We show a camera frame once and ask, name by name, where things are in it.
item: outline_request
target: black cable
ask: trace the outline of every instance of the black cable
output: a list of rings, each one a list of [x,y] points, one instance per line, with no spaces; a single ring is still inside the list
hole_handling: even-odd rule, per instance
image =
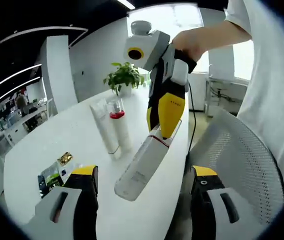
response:
[[[191,137],[191,141],[190,141],[190,146],[188,147],[188,153],[187,153],[189,155],[190,151],[191,151],[191,145],[192,145],[194,133],[196,132],[197,119],[196,119],[196,113],[195,113],[194,104],[193,104],[193,96],[192,96],[192,89],[191,89],[190,82],[188,82],[188,87],[190,89],[191,101],[192,101],[192,111],[193,111],[193,116],[194,116],[194,129],[193,129],[193,133],[192,133],[192,137]]]

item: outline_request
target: white pot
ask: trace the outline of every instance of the white pot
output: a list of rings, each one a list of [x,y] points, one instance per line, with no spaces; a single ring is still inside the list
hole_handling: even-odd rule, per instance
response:
[[[125,84],[121,84],[121,90],[119,92],[120,97],[130,97],[132,95],[132,85],[129,84],[128,86]]]

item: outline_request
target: potted plant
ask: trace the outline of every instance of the potted plant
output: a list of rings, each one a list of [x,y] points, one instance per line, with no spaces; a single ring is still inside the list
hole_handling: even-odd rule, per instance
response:
[[[110,89],[121,96],[130,96],[132,88],[138,88],[144,84],[144,77],[140,76],[138,68],[131,66],[129,62],[124,64],[113,62],[113,66],[117,67],[115,72],[111,72],[103,79],[104,84],[108,84]]]

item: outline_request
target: white sleeve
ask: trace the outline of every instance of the white sleeve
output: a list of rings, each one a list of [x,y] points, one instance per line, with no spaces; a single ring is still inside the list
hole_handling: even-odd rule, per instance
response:
[[[251,34],[249,15],[244,0],[229,0],[226,12],[225,20],[240,26]]]

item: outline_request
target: mesh chair back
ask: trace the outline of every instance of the mesh chair back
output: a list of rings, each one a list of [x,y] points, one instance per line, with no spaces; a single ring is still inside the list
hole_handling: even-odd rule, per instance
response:
[[[221,110],[190,152],[193,165],[215,170],[226,188],[252,205],[261,224],[270,223],[284,203],[284,184],[268,148],[239,119]]]

